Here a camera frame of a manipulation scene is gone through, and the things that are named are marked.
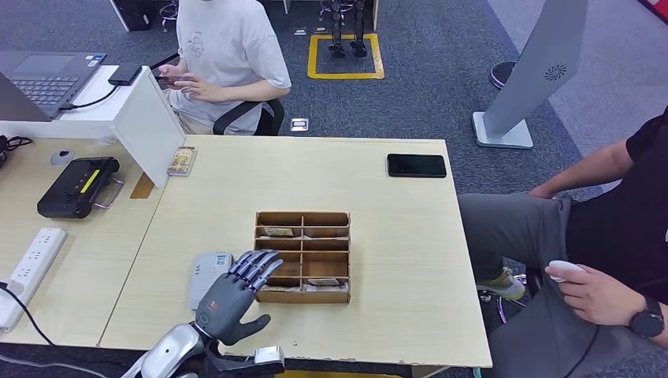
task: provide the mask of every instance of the white t-shirt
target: white t-shirt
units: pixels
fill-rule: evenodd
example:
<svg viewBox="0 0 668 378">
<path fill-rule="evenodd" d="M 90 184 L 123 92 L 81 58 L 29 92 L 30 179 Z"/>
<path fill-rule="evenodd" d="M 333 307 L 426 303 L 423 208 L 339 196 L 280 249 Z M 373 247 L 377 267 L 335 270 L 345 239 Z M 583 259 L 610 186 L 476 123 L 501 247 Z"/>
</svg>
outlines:
<svg viewBox="0 0 668 378">
<path fill-rule="evenodd" d="M 239 87 L 267 80 L 276 88 L 291 86 L 288 69 L 269 19 L 256 0 L 181 0 L 176 20 L 179 54 L 187 70 L 219 87 Z M 213 127 L 221 115 L 241 102 L 206 102 L 171 91 L 172 106 Z M 232 122 L 225 134 L 252 135 L 258 106 Z"/>
</svg>

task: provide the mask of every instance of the black watch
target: black watch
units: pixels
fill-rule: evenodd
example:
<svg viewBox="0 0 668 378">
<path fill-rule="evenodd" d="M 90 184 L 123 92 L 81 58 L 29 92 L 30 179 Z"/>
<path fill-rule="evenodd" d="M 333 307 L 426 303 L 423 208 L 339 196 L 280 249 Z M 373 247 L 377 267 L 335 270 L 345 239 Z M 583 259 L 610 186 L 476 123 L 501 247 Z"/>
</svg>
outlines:
<svg viewBox="0 0 668 378">
<path fill-rule="evenodd" d="M 664 323 L 661 306 L 648 296 L 645 296 L 647 308 L 633 315 L 629 328 L 641 337 L 656 337 L 663 333 Z"/>
</svg>

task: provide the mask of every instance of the white power strip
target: white power strip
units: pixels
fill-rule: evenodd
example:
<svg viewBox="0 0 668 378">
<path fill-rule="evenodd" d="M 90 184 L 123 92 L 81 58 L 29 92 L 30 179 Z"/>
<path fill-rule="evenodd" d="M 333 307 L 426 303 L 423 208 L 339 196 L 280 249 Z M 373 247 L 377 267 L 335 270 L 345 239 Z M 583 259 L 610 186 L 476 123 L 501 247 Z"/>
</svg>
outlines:
<svg viewBox="0 0 668 378">
<path fill-rule="evenodd" d="M 7 288 L 26 306 L 49 270 L 67 238 L 61 228 L 42 228 L 21 258 L 7 282 Z M 9 332 L 19 322 L 23 310 L 9 294 L 0 291 L 0 331 Z"/>
</svg>

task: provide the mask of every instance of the robotic finger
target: robotic finger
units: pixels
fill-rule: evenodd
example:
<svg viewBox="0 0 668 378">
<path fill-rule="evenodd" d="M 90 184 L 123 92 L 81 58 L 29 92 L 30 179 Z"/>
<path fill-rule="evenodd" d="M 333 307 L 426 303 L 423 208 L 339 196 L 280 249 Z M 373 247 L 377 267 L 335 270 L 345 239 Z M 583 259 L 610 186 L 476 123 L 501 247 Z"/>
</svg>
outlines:
<svg viewBox="0 0 668 378">
<path fill-rule="evenodd" d="M 241 255 L 241 257 L 239 257 L 239 260 L 237 260 L 234 263 L 234 265 L 230 267 L 229 274 L 235 274 L 239 270 L 239 268 L 241 268 L 241 265 L 243 265 L 246 262 L 246 260 L 248 260 L 248 258 L 251 257 L 252 254 L 253 254 L 252 250 L 247 250 L 246 252 L 244 252 Z"/>
<path fill-rule="evenodd" d="M 243 277 L 246 275 L 246 272 L 255 264 L 255 262 L 262 258 L 264 254 L 266 254 L 267 250 L 256 250 L 253 251 L 253 254 L 243 262 L 243 264 L 239 267 L 239 270 L 236 271 L 236 275 L 238 277 Z"/>
<path fill-rule="evenodd" d="M 278 256 L 278 252 L 275 250 L 270 250 L 268 253 L 260 260 L 257 264 L 253 266 L 251 270 L 248 271 L 244 276 L 241 278 L 246 280 L 248 283 L 253 282 L 255 278 L 260 274 L 260 272 L 265 268 L 265 265 L 267 265 L 270 261 L 272 261 L 276 256 Z"/>
<path fill-rule="evenodd" d="M 270 266 L 265 269 L 265 271 L 251 284 L 250 289 L 253 291 L 257 292 L 258 290 L 262 289 L 263 286 L 267 283 L 267 279 L 269 276 L 271 276 L 271 273 L 273 273 L 276 268 L 279 267 L 279 265 L 283 264 L 283 260 L 276 260 L 274 261 Z"/>
</svg>

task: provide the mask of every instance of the laptop keyboard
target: laptop keyboard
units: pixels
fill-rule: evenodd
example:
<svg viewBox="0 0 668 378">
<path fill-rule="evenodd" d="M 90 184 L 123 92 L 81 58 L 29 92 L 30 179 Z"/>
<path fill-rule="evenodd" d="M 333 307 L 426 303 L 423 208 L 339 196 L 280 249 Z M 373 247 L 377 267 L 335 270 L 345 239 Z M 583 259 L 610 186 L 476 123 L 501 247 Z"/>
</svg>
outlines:
<svg viewBox="0 0 668 378">
<path fill-rule="evenodd" d="M 11 76 L 11 81 L 37 105 L 58 105 L 78 76 Z"/>
</svg>

